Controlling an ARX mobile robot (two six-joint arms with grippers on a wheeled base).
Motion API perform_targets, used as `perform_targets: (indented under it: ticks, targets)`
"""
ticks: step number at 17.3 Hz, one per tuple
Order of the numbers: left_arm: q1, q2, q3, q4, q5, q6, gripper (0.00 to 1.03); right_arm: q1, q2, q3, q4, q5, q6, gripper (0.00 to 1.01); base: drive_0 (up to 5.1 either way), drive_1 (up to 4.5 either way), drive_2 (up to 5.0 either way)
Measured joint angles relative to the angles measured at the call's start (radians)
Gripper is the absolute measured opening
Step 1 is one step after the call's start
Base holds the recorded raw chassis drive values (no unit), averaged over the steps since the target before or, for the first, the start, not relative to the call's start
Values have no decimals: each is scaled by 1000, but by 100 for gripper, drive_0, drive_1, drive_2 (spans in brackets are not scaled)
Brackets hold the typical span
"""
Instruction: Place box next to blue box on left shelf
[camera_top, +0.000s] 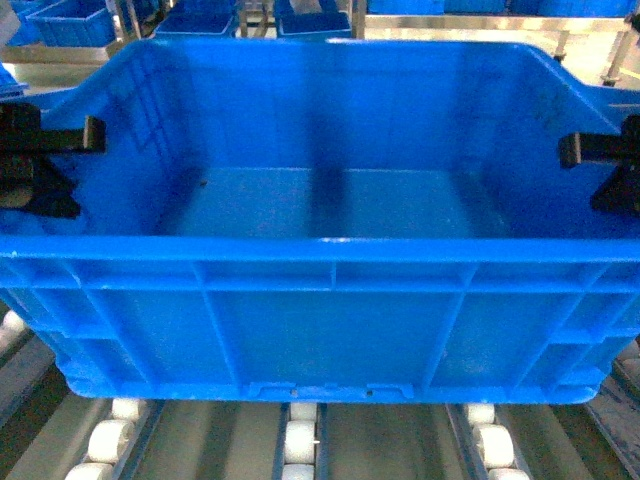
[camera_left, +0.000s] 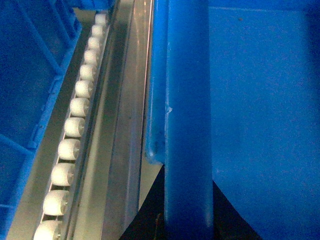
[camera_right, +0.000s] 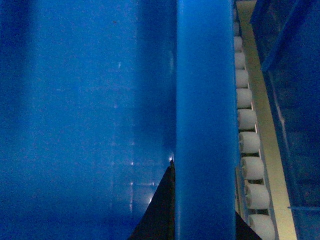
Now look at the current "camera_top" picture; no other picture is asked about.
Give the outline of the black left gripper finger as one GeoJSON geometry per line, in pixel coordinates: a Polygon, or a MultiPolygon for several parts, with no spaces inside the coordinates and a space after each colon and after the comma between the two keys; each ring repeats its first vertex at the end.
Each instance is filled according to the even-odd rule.
{"type": "Polygon", "coordinates": [[[37,149],[45,153],[105,153],[106,122],[86,116],[79,129],[43,130],[38,134],[37,149]]]}

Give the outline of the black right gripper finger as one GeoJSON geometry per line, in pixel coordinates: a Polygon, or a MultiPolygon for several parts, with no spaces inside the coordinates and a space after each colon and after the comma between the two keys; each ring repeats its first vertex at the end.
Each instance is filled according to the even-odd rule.
{"type": "Polygon", "coordinates": [[[558,155],[562,168],[619,161],[625,156],[625,143],[616,135],[575,132],[559,140],[558,155]]]}

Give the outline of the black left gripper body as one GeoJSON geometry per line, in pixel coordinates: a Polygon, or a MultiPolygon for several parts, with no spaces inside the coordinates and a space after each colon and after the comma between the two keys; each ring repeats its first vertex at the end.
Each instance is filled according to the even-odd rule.
{"type": "Polygon", "coordinates": [[[74,183],[51,162],[52,154],[79,151],[79,129],[44,130],[41,111],[29,103],[1,105],[1,207],[42,217],[74,219],[80,206],[74,183]]]}

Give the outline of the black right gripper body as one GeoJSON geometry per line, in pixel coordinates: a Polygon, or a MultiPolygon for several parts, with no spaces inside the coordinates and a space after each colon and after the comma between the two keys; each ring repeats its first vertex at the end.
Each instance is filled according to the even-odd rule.
{"type": "Polygon", "coordinates": [[[597,211],[639,217],[639,116],[628,116],[621,125],[621,142],[629,150],[615,159],[615,170],[596,190],[590,206],[597,211]]]}

